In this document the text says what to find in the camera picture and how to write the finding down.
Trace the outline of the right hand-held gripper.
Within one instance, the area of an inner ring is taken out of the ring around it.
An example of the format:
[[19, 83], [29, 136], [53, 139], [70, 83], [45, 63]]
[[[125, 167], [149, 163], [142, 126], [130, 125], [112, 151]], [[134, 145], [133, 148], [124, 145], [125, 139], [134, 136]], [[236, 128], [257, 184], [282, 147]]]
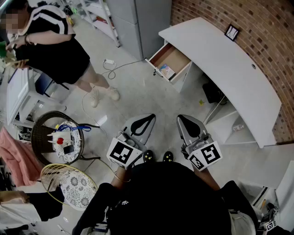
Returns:
[[178, 115], [176, 124], [185, 145], [181, 150], [184, 158], [198, 171], [203, 171], [222, 159], [217, 141], [213, 141], [204, 124], [189, 115]]

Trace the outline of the colourful small box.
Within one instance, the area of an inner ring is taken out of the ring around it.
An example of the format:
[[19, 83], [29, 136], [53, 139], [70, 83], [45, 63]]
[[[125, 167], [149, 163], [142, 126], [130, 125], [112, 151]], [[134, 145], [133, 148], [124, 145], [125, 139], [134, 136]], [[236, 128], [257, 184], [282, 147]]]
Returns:
[[160, 68], [159, 71], [167, 78], [167, 79], [172, 79], [176, 73], [167, 65], [163, 64]]

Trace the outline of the wooden drawer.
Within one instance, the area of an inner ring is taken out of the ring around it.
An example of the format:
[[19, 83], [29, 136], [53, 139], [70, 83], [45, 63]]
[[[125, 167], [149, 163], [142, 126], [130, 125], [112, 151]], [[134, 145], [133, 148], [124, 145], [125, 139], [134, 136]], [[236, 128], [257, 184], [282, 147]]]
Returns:
[[[154, 75], [158, 74], [173, 85], [186, 76], [192, 64], [192, 61], [188, 57], [170, 43], [162, 46], [150, 59], [146, 59], [146, 62], [155, 70]], [[176, 73], [172, 79], [167, 79], [159, 71], [159, 68], [163, 64], [167, 64]]]

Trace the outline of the person's right forearm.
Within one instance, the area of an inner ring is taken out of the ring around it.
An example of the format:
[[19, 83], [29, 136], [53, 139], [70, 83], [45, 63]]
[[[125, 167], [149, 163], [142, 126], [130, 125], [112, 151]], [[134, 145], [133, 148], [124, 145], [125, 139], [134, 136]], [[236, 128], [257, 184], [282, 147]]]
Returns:
[[199, 171], [194, 165], [192, 165], [192, 167], [195, 175], [205, 182], [210, 188], [212, 188], [214, 191], [221, 189], [207, 168]]

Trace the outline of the black box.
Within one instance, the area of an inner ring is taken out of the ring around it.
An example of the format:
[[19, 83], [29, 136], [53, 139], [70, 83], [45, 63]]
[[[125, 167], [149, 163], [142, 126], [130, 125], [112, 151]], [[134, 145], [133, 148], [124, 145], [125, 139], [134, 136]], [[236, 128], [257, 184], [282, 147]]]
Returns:
[[209, 103], [219, 103], [225, 97], [224, 93], [212, 81], [203, 84], [202, 88]]

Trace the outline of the patterned round cushion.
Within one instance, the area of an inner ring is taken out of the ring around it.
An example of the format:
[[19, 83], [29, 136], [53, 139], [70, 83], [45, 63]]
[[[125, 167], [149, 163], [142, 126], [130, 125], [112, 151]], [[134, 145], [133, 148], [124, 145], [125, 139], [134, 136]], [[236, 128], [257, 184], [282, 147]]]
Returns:
[[65, 202], [78, 211], [84, 211], [97, 192], [97, 185], [84, 172], [70, 169], [60, 178]]
[[64, 162], [64, 163], [71, 163], [78, 158], [80, 150], [81, 150], [81, 136], [79, 134], [79, 130], [77, 129], [77, 125], [71, 121], [64, 121], [58, 127], [58, 131], [70, 131], [71, 138], [74, 146], [74, 152], [65, 155], [62, 152], [56, 152], [57, 156]]

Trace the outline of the white curved desk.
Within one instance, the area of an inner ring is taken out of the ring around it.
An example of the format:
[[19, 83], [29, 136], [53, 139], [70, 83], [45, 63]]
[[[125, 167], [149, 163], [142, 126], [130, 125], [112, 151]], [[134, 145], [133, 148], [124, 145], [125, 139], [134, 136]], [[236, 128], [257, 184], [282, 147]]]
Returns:
[[223, 92], [260, 148], [275, 144], [281, 108], [272, 85], [253, 60], [217, 27], [198, 17], [159, 32]]

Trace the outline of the person's black clothes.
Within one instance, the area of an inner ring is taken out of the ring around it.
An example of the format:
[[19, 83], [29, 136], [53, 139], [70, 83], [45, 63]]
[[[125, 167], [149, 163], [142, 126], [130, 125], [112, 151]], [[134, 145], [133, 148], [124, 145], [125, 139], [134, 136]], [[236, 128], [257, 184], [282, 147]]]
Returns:
[[249, 215], [257, 232], [257, 216], [234, 181], [214, 191], [180, 163], [142, 163], [121, 190], [99, 185], [72, 235], [97, 235], [101, 222], [110, 235], [232, 235], [229, 210]]

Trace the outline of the grey metal cabinet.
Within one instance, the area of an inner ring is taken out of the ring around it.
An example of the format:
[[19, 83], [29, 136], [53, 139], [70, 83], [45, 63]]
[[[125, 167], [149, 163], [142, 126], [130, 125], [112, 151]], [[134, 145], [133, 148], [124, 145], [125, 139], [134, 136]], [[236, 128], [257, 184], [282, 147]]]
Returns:
[[121, 46], [137, 60], [163, 45], [159, 32], [170, 26], [172, 0], [106, 0]]

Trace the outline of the white waist pack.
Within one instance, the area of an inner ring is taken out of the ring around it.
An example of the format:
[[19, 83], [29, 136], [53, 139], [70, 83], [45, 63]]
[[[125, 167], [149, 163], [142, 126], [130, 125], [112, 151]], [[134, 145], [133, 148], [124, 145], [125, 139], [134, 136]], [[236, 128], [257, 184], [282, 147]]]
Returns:
[[251, 217], [240, 211], [229, 210], [232, 235], [256, 235]]

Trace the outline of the blue chair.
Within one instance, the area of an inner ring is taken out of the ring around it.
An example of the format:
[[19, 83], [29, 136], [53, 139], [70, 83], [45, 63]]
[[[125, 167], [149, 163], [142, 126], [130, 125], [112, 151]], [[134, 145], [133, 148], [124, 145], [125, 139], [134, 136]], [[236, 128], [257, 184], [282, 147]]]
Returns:
[[47, 74], [42, 73], [39, 78], [35, 82], [35, 89], [36, 92], [45, 95], [47, 97], [50, 97], [46, 91], [49, 88], [49, 86], [54, 83], [55, 81], [51, 79]]

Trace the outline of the white shelf rack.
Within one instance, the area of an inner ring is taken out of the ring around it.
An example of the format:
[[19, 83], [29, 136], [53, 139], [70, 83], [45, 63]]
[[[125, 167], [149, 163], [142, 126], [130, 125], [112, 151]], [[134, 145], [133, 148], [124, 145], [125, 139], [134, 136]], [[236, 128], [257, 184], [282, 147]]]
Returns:
[[120, 47], [119, 37], [112, 21], [112, 15], [106, 0], [79, 0], [82, 10], [85, 12], [84, 19], [93, 28], [110, 37], [117, 47]]

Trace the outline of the spare gripper device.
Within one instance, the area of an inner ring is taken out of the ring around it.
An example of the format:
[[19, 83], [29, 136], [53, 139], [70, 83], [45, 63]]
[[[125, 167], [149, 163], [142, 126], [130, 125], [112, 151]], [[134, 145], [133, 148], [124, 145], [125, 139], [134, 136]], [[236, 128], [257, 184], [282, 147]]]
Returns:
[[266, 205], [266, 208], [267, 208], [267, 213], [262, 217], [259, 228], [258, 228], [258, 230], [263, 232], [264, 231], [268, 232], [276, 227], [277, 224], [275, 221], [275, 216], [279, 212], [279, 208], [270, 202]]

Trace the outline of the pink cloth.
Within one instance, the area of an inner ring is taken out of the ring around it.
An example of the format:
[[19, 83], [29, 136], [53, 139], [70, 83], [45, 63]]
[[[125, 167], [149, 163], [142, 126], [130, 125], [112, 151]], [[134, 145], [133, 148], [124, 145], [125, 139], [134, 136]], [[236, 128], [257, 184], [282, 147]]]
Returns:
[[4, 127], [0, 131], [0, 157], [9, 168], [17, 187], [32, 186], [40, 179], [43, 167], [31, 143], [14, 139]]

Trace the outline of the white table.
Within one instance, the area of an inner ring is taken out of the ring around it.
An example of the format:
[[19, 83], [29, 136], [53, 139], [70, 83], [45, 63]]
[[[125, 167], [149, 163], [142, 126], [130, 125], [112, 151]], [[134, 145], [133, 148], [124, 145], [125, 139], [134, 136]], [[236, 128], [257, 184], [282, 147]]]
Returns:
[[8, 125], [32, 128], [34, 122], [27, 120], [27, 117], [39, 101], [45, 105], [67, 109], [61, 102], [42, 92], [37, 92], [40, 84], [46, 80], [49, 80], [48, 85], [53, 81], [45, 73], [35, 73], [34, 70], [28, 68], [15, 70], [7, 84], [6, 119]]

